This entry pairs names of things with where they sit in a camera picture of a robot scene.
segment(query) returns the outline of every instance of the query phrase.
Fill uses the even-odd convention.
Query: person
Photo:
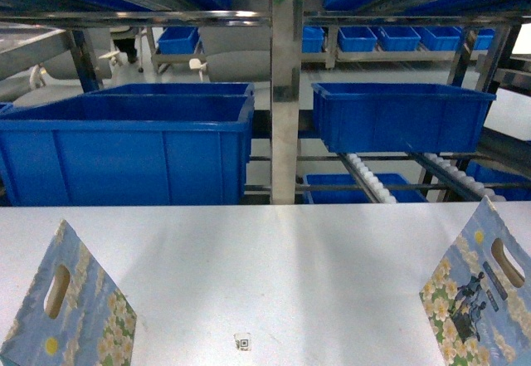
[[[130,29],[129,26],[112,27],[110,29],[110,32],[111,33],[127,32],[129,29]],[[113,39],[113,43],[119,49],[119,51],[127,54],[127,61],[130,64],[136,63],[136,61],[139,59],[137,57],[138,52],[136,48],[134,47],[134,40],[135,40],[135,37],[120,38],[116,40]]]
[[[479,305],[474,304],[472,308],[470,308],[469,316],[470,316],[470,322],[474,326],[475,331],[475,337],[478,339],[478,341],[481,341],[480,333],[478,333],[477,323],[481,319],[481,311],[484,310],[487,306],[486,302],[482,302]]]
[[[470,281],[468,282],[468,285],[462,285],[461,287],[457,288],[457,295],[455,296],[454,303],[452,304],[450,308],[450,313],[453,314],[455,310],[455,306],[457,305],[458,301],[463,300],[463,302],[470,303],[470,300],[473,296],[477,299],[477,297],[480,294],[481,289],[481,280],[485,277],[485,273],[480,272],[478,277],[475,277],[474,275],[470,276]]]

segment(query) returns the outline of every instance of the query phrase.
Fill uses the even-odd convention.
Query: floral paper bag
[[[129,366],[136,314],[62,221],[0,350],[3,366]]]
[[[531,365],[526,278],[531,259],[485,198],[420,293],[447,365]]]

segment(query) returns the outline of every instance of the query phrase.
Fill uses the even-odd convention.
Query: qr code sticker
[[[251,335],[249,333],[236,333],[234,334],[234,340],[236,341],[236,348],[240,351],[251,350]]]

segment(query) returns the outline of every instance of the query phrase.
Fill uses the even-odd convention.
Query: blue plastic crate
[[[158,49],[164,55],[194,53],[199,41],[196,27],[168,27],[158,39]]]
[[[341,27],[339,47],[343,52],[370,52],[376,45],[376,36],[368,27]]]
[[[383,185],[402,185],[409,182],[399,173],[376,173]],[[354,185],[349,174],[309,174],[304,176],[309,185]],[[399,203],[425,203],[426,198],[416,190],[392,190]],[[369,203],[363,190],[308,191],[303,193],[304,204],[360,204]]]
[[[323,50],[324,30],[321,27],[305,27],[302,31],[302,52],[316,53]]]
[[[11,110],[12,107],[13,107],[13,103],[0,102],[0,113],[5,113],[6,111]]]
[[[14,206],[238,204],[252,96],[78,96],[0,115]]]
[[[168,95],[176,96],[180,95],[247,95],[254,96],[255,86],[249,82],[217,82],[217,83],[168,83],[168,84],[126,84],[108,88],[105,90],[96,90],[94,92],[86,93],[85,96],[92,95]],[[249,151],[246,153],[247,163],[251,159],[251,136],[252,136],[252,124],[249,124],[250,133],[247,135],[247,148]]]
[[[412,27],[378,27],[374,34],[384,51],[415,51],[421,40]]]
[[[486,51],[489,49],[492,40],[494,40],[494,30],[492,28],[484,28],[478,32],[474,49],[477,51]]]
[[[455,51],[460,32],[455,27],[415,27],[422,43],[430,51]]]
[[[530,182],[528,179],[520,175],[487,168],[474,161],[470,161],[468,164],[466,174],[474,177],[476,181],[482,183]],[[531,200],[531,189],[494,189],[494,192],[513,202]]]
[[[328,11],[355,11],[376,0],[324,0],[323,7]]]
[[[473,152],[495,95],[438,84],[323,83],[314,126],[333,153]]]

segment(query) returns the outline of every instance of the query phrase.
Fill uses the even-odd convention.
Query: white countertop
[[[476,206],[0,208],[0,339],[65,218],[139,315],[133,366],[443,365],[417,293]],[[531,202],[496,207],[531,252]]]

